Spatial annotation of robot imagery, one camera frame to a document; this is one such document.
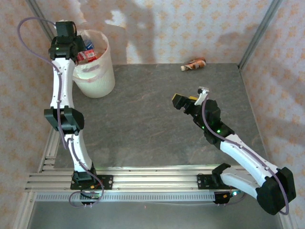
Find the black mounting plate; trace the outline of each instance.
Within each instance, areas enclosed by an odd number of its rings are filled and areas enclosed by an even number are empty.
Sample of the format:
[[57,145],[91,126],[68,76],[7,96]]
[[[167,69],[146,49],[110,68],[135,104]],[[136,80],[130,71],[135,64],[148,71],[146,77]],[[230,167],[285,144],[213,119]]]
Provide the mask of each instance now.
[[[104,190],[112,190],[113,186],[113,175],[97,175],[97,178],[101,180],[101,182],[104,185]],[[71,190],[101,190],[100,185],[96,185],[96,188],[90,188],[91,185],[94,185],[92,183],[82,183],[81,185],[77,185],[76,183],[72,184],[70,186]]]
[[197,175],[198,189],[230,189],[230,186],[225,184],[218,184],[213,180],[212,174],[198,174]]

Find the patterned wallpaper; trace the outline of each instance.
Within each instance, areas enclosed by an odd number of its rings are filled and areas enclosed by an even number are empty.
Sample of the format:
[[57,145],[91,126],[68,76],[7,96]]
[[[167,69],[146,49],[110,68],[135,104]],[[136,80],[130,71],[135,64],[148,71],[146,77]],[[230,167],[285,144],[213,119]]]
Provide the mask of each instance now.
[[[52,97],[52,68],[29,54],[18,41],[19,21],[32,16],[24,0],[0,1],[0,228],[12,228],[29,174],[37,172],[50,126],[43,109]],[[26,22],[25,42],[48,55],[37,22]]]
[[305,229],[305,1],[283,1],[243,72],[267,154],[294,173],[291,212]]
[[112,62],[124,64],[181,63],[197,57],[238,63],[271,0],[37,2],[47,19],[104,32]]

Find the trash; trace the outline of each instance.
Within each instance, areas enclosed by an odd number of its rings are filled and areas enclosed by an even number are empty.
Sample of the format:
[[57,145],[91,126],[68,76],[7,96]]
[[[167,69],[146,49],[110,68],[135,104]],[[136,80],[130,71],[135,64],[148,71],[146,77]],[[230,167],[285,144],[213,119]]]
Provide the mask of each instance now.
[[187,65],[181,66],[181,71],[203,68],[205,66],[206,66],[205,58],[198,58],[198,59],[190,61]]

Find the white bucket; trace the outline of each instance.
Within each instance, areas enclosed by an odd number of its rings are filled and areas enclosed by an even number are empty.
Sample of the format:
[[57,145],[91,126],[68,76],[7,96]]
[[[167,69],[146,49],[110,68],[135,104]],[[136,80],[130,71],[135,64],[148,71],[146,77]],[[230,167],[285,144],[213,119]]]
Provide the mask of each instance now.
[[100,98],[109,94],[115,85],[110,46],[107,37],[100,31],[84,30],[95,50],[105,50],[102,56],[90,63],[75,66],[73,80],[80,90],[90,98]]

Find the gray floor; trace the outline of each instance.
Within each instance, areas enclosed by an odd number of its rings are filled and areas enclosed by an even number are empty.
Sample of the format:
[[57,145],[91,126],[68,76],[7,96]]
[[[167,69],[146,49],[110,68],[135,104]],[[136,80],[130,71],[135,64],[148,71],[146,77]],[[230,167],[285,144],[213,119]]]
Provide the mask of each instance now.
[[28,229],[280,229],[278,216],[256,200],[224,207],[215,204],[104,202],[75,209],[67,202],[36,202]]
[[[221,118],[258,154],[265,156],[236,64],[208,64],[181,72],[180,64],[114,66],[116,85],[91,99],[73,87],[75,109],[84,114],[84,140],[96,167],[237,164],[210,145],[191,116],[173,107],[175,93],[196,96],[210,88]],[[60,145],[55,167],[73,168]]]

